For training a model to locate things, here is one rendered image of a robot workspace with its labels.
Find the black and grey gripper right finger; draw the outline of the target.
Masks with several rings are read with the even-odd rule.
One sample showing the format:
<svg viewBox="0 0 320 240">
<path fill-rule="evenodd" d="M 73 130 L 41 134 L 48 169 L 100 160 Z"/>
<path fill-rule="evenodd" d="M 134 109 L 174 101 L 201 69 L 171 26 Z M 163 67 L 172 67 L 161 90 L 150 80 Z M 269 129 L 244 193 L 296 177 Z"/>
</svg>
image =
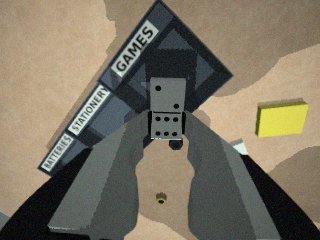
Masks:
<svg viewBox="0 0 320 240">
<path fill-rule="evenodd" d="M 249 155 L 187 110 L 182 134 L 194 168 L 188 227 L 198 240 L 320 240 L 307 214 Z"/>
</svg>

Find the dark grey rack of bins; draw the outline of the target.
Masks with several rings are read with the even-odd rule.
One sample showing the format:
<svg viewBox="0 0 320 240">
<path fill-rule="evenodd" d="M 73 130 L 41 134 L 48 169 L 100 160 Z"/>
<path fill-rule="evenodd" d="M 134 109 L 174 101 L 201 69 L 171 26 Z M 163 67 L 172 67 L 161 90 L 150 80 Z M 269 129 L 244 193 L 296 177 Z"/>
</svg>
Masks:
<svg viewBox="0 0 320 240">
<path fill-rule="evenodd" d="M 83 149 L 151 110 L 151 77 L 186 78 L 184 111 L 193 113 L 233 76 L 162 0 L 155 0 L 37 169 L 52 177 Z"/>
</svg>

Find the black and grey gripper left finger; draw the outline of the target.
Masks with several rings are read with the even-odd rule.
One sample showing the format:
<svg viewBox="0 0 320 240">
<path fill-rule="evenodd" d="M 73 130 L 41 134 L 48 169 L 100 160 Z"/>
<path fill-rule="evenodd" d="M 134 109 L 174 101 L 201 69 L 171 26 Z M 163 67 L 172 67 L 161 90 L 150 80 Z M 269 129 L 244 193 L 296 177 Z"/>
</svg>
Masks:
<svg viewBox="0 0 320 240">
<path fill-rule="evenodd" d="M 146 109 L 83 149 L 18 208 L 0 240 L 124 240 L 137 224 L 135 172 L 151 124 Z"/>
</svg>

